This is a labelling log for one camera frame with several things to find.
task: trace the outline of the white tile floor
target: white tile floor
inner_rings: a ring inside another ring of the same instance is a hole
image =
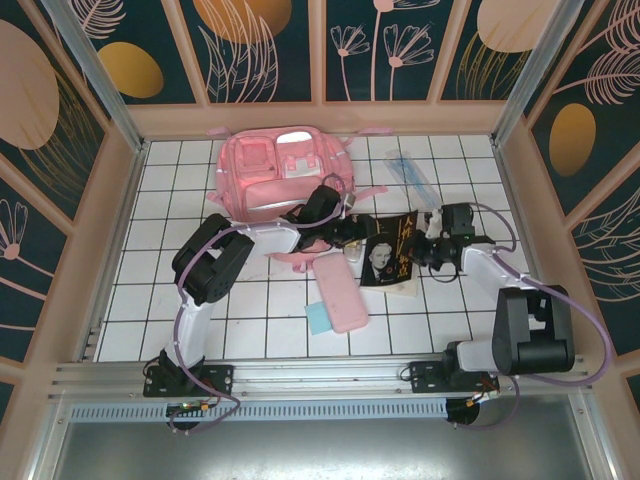
[[[179,300],[171,260],[211,213],[214,165],[222,141],[155,142],[151,146],[125,248],[102,326],[96,360],[148,360],[169,338]],[[486,136],[357,138],[347,148],[358,187],[388,185],[389,192],[357,204],[355,212],[400,214],[414,207],[380,160],[401,148],[418,163],[446,203],[478,201],[513,216]],[[498,242],[507,229],[491,214],[476,215],[478,233]],[[527,271],[520,243],[507,257]],[[359,277],[361,263],[353,265]],[[466,276],[442,284],[421,269],[415,298],[364,291],[369,325],[349,334],[311,335],[304,307],[320,301],[313,272],[251,256],[230,295],[218,302],[207,336],[207,358],[300,358],[441,351],[449,341],[487,338],[494,301]],[[452,274],[451,266],[439,273]]]

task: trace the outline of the aluminum frame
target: aluminum frame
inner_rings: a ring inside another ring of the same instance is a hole
[[[142,148],[142,137],[136,128],[129,110],[120,93],[109,78],[95,48],[85,35],[70,2],[60,0],[40,0],[54,25],[60,32],[69,50],[82,67],[87,78],[102,100],[113,121],[120,128],[125,140],[131,148],[138,152]]]
[[[527,59],[516,84],[511,90],[494,129],[494,141],[498,147],[509,139],[513,128],[522,116],[527,103],[543,80],[547,69],[562,47],[573,22],[578,18],[584,0],[558,2],[551,19],[540,36],[538,44]]]

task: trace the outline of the leaf pattern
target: leaf pattern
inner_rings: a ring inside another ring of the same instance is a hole
[[[600,287],[598,300],[640,297],[640,189],[615,209],[583,220],[574,239],[589,281]]]
[[[611,50],[595,61],[584,81],[591,103],[622,105],[640,86],[640,50]]]
[[[245,15],[240,15],[230,0],[221,0],[227,22],[211,0],[204,0],[205,14],[215,31],[200,28],[209,51],[207,90],[214,103],[256,102],[266,92],[267,102],[278,85],[278,55],[273,35],[267,23],[254,15],[245,3]]]
[[[640,44],[640,0],[617,0],[605,30],[607,42],[617,52],[634,50]]]
[[[96,40],[109,38],[126,16],[123,0],[69,0],[69,4],[87,37]]]

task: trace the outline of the pink phone case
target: pink phone case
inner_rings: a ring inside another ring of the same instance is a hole
[[[350,332],[369,323],[369,314],[344,254],[330,253],[316,258],[313,271],[334,332]]]

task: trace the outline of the book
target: book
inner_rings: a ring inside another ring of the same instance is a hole
[[[416,231],[418,212],[378,219],[380,233],[367,240],[360,287],[415,296],[418,268],[402,255],[402,246]]]

